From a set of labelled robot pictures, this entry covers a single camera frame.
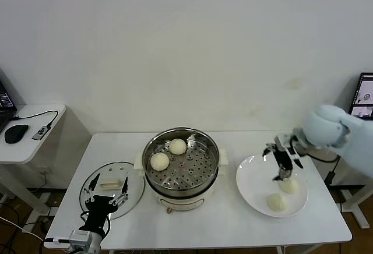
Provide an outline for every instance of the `wire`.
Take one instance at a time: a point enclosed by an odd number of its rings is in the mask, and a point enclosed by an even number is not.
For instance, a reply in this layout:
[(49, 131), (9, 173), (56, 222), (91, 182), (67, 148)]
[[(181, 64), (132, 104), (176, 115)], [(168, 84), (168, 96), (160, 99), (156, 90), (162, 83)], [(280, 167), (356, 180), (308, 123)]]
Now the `wire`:
[[(8, 206), (6, 203), (0, 203), (0, 204), (3, 205), (3, 206), (6, 206), (7, 208), (14, 211), (14, 213), (17, 215), (17, 224), (19, 224), (19, 213), (17, 212), (17, 210), (15, 210), (11, 206)], [(0, 222), (0, 223), (3, 224), (3, 225), (6, 225), (6, 226), (13, 226), (12, 224), (7, 224), (7, 223), (4, 223), (4, 222)]]
[(40, 185), (38, 188), (30, 191), (31, 193), (35, 193), (37, 192), (40, 188), (44, 187), (45, 185), (47, 184), (47, 174), (44, 174), (44, 183), (42, 185)]
[(39, 113), (39, 114), (35, 114), (35, 115), (31, 115), (31, 116), (26, 116), (26, 117), (19, 117), (17, 115), (17, 116), (12, 117), (10, 120), (12, 121), (12, 120), (19, 120), (19, 119), (29, 119), (29, 118), (34, 118), (36, 116), (40, 116), (40, 115), (46, 114), (46, 113), (51, 113), (51, 112), (56, 112), (56, 115), (55, 115), (55, 117), (53, 117), (52, 121), (47, 124), (47, 128), (50, 128), (50, 126), (52, 125), (53, 121), (58, 116), (58, 111), (57, 110), (48, 110), (48, 111), (44, 111), (44, 112)]
[(50, 219), (48, 218), (50, 214), (51, 214), (51, 207), (49, 206), (48, 214), (45, 216), (46, 218), (43, 221), (36, 221), (36, 222), (31, 222), (31, 223), (25, 223), (25, 224), (22, 224), (21, 226), (24, 227), (26, 225), (46, 223), (46, 222), (50, 221)]
[[(41, 243), (39, 244), (39, 254), (43, 254), (43, 246), (44, 246), (45, 242), (53, 242), (53, 238), (44, 238), (43, 241), (41, 241)], [(58, 242), (60, 242), (62, 244), (68, 244), (69, 240), (68, 239), (59, 239)]]
[(332, 160), (323, 160), (323, 159), (320, 159), (320, 158), (318, 158), (318, 157), (315, 157), (315, 156), (313, 156), (313, 155), (311, 155), (311, 154), (307, 154), (307, 156), (310, 156), (311, 158), (313, 158), (313, 159), (315, 159), (315, 160), (317, 160), (317, 161), (319, 161), (319, 162), (322, 162), (322, 163), (334, 163), (334, 162), (338, 161), (338, 159), (340, 158), (339, 156), (337, 156), (337, 157), (335, 157), (335, 158), (332, 159)]
[[(31, 209), (31, 210), (30, 210), (30, 211), (29, 211), (29, 212), (28, 212), (28, 213), (23, 217), (22, 222), (25, 222), (25, 221), (27, 220), (27, 218), (30, 216), (30, 214), (31, 214), (32, 211), (33, 211), (33, 210)], [(15, 228), (13, 234), (12, 234), (11, 237), (8, 239), (8, 241), (6, 242), (6, 245), (9, 247), (9, 249), (8, 249), (8, 254), (10, 254), (10, 253), (9, 253), (9, 250), (12, 249), (12, 246), (13, 246), (13, 243), (14, 243), (14, 239), (15, 239), (15, 237), (16, 237), (16, 235), (17, 235), (17, 232), (18, 232), (18, 228)]]
[(10, 246), (7, 246), (6, 244), (0, 244), (0, 246), (3, 246), (3, 250), (4, 249), (7, 249), (8, 250), (8, 253), (9, 251), (11, 251), (13, 254), (17, 254), (13, 248), (11, 248)]
[(332, 170), (332, 172), (335, 172), (335, 170), (336, 170), (336, 168), (337, 168), (337, 166), (338, 166), (338, 164), (339, 164), (340, 156), (338, 156), (338, 157), (339, 157), (339, 159), (337, 160), (337, 163), (336, 163), (336, 165), (334, 166), (334, 169)]
[(43, 241), (43, 239), (40, 236), (38, 236), (36, 234), (33, 234), (32, 232), (26, 231), (24, 228), (18, 226), (16, 223), (13, 223), (13, 222), (9, 221), (8, 219), (5, 219), (5, 218), (3, 218), (1, 216), (0, 216), (0, 219), (6, 221), (8, 223), (11, 223), (12, 225), (14, 225), (15, 227), (17, 227), (18, 229), (22, 230), (23, 232), (25, 232), (27, 234), (30, 234), (30, 235), (33, 235), (34, 237), (36, 237), (36, 238), (40, 239), (41, 241)]

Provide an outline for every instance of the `computer mouse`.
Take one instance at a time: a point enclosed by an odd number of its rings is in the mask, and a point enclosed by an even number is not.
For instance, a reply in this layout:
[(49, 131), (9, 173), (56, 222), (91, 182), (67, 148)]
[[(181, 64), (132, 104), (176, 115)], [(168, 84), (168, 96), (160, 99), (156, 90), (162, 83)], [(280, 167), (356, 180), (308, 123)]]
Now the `computer mouse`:
[(17, 143), (19, 142), (24, 133), (29, 129), (28, 125), (15, 125), (10, 127), (4, 133), (4, 138), (6, 143)]

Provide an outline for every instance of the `white table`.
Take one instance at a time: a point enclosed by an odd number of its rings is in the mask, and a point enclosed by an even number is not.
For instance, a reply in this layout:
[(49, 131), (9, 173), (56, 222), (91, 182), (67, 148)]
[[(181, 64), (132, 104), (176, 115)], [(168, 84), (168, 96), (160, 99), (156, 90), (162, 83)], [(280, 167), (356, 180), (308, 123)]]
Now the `white table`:
[[(242, 248), (279, 245), (315, 245), (351, 240), (351, 232), (311, 159), (304, 158), (303, 176), (308, 187), (304, 210), (290, 218), (272, 218), (254, 210), (241, 197), (235, 172), (246, 157), (263, 150), (278, 132), (210, 132), (227, 150), (229, 165), (219, 175), (214, 194), (201, 207), (166, 213), (146, 185), (138, 205), (112, 221), (102, 249)], [(75, 172), (47, 237), (68, 237), (83, 222), (79, 192), (86, 178), (104, 164), (134, 162), (154, 133), (96, 134)], [(67, 244), (45, 243), (48, 248)]]
[[(16, 115), (20, 117), (27, 117), (34, 114), (39, 114), (48, 110), (57, 110), (58, 116), (51, 125), (51, 129), (44, 135), (41, 140), (33, 140), (32, 137), (42, 127), (46, 126), (55, 117), (55, 112), (40, 115), (29, 119), (20, 119), (16, 121), (10, 121), (0, 133), (0, 184), (2, 184), (12, 194), (21, 198), (34, 210), (31, 213), (27, 222), (36, 221), (39, 215), (47, 215), (49, 207), (45, 205), (50, 193), (45, 193), (40, 199), (30, 193), (22, 183), (17, 179), (16, 176), (4, 166), (4, 164), (25, 164), (32, 160), (34, 155), (37, 153), (40, 146), (48, 138), (48, 135), (52, 132), (53, 127), (63, 116), (66, 108), (63, 104), (32, 104), (32, 105), (18, 105)], [(14, 144), (7, 144), (4, 139), (4, 133), (7, 129), (14, 125), (28, 124), (29, 129), (24, 134), (22, 139)], [(2, 198), (2, 202), (5, 201), (7, 195)], [(29, 230), (32, 230), (33, 225), (26, 225)]]

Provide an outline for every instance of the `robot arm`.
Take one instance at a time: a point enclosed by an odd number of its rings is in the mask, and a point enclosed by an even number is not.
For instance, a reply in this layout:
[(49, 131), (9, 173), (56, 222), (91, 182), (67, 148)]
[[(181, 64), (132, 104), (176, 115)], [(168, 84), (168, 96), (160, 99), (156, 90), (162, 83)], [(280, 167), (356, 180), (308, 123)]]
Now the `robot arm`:
[(372, 141), (373, 122), (353, 117), (334, 105), (320, 105), (292, 135), (276, 136), (275, 143), (267, 144), (263, 155), (270, 151), (275, 155), (280, 171), (274, 180), (289, 178), (293, 162), (302, 167), (298, 152), (322, 148), (335, 152), (351, 167), (373, 178)]
[(84, 226), (78, 230), (73, 230), (69, 243), (73, 253), (81, 254), (99, 254), (101, 252), (101, 241), (105, 238), (107, 233), (104, 232), (105, 220), (108, 220), (110, 226), (109, 214), (114, 213), (128, 200), (128, 177), (126, 178), (121, 193), (116, 197), (107, 197), (100, 195), (92, 195), (96, 187), (98, 174), (90, 183), (88, 190), (84, 190), (86, 195), (86, 207), (88, 211), (88, 218)]

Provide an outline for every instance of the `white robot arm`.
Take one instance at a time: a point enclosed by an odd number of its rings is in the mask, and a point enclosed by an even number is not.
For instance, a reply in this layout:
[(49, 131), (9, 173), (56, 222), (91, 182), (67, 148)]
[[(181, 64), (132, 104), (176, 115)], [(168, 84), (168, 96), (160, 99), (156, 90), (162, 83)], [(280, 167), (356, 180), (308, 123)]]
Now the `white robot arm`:
[(373, 122), (345, 113), (334, 105), (320, 105), (312, 111), (301, 128), (292, 135), (278, 135), (275, 144), (267, 144), (263, 153), (274, 152), (280, 167), (275, 180), (291, 175), (292, 162), (300, 165), (298, 152), (328, 148), (343, 157), (357, 171), (373, 178)]

